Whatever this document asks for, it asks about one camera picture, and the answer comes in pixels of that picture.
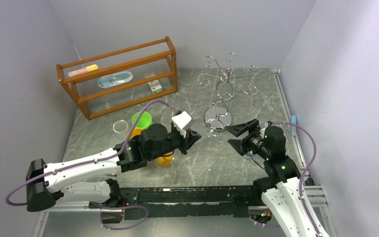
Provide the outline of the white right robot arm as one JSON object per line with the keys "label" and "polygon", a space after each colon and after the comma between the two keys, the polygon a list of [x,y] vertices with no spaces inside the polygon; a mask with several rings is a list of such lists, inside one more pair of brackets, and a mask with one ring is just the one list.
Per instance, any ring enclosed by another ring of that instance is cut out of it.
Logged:
{"label": "white right robot arm", "polygon": [[288,237],[327,237],[303,187],[304,174],[286,155],[286,137],[272,122],[264,129],[259,121],[226,126],[235,136],[228,143],[240,155],[252,152],[264,160],[267,177],[253,182],[254,203],[266,205]]}

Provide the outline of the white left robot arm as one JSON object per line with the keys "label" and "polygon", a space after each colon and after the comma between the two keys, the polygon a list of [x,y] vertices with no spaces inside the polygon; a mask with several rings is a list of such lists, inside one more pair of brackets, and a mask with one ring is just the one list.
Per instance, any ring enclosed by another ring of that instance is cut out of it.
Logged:
{"label": "white left robot arm", "polygon": [[88,178],[109,173],[124,173],[147,166],[149,161],[178,150],[183,155],[200,140],[192,129],[171,126],[171,131],[159,123],[140,134],[103,152],[60,163],[35,159],[26,175],[26,207],[28,212],[47,210],[58,202],[91,201],[116,207],[121,202],[117,181],[108,179],[88,183]]}

